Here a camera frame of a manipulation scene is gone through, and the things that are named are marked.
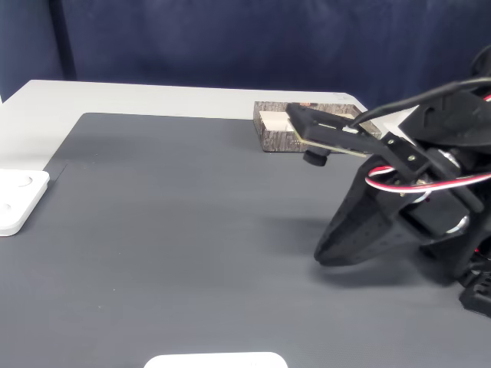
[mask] dark blue curtain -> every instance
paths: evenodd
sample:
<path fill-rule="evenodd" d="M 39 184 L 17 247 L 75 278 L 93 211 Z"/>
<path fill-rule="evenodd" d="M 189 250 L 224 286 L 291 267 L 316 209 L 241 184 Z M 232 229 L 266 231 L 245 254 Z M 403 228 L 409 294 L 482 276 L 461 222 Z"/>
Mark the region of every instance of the dark blue curtain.
<path fill-rule="evenodd" d="M 373 107 L 467 77 L 491 44 L 490 0 L 53 3 L 80 81 L 344 91 Z"/>
<path fill-rule="evenodd" d="M 0 96 L 31 79 L 63 79 L 49 4 L 0 0 Z"/>

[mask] gray table surface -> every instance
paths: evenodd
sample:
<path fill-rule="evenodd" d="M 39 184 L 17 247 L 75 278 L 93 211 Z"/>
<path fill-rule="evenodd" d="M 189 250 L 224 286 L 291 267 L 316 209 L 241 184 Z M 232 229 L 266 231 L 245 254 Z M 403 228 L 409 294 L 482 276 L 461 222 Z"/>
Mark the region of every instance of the gray table surface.
<path fill-rule="evenodd" d="M 292 368 L 489 365 L 491 320 L 416 252 L 313 260 L 360 164 L 263 153 L 247 120 L 84 115 L 0 240 L 0 366 L 230 351 Z"/>

